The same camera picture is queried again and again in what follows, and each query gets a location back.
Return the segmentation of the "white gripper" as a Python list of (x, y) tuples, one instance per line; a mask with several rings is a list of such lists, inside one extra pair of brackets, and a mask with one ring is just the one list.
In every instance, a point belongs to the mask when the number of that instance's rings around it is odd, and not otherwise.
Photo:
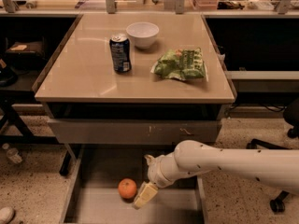
[(153, 157), (150, 154), (144, 156), (148, 165), (149, 182), (143, 182), (137, 192), (133, 208), (138, 210), (151, 201), (158, 193), (159, 189), (164, 189), (174, 184), (173, 181), (167, 179), (162, 172), (162, 161), (165, 160), (165, 155)]

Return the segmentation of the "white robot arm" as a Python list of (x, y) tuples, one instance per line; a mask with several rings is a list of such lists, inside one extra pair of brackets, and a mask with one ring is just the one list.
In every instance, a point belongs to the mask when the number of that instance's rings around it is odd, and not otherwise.
[(139, 209), (150, 202), (159, 189), (177, 180), (220, 170), (258, 181), (294, 195), (299, 194), (299, 150), (215, 148), (185, 140), (174, 151), (158, 157), (147, 155), (148, 181), (141, 185), (133, 207)]

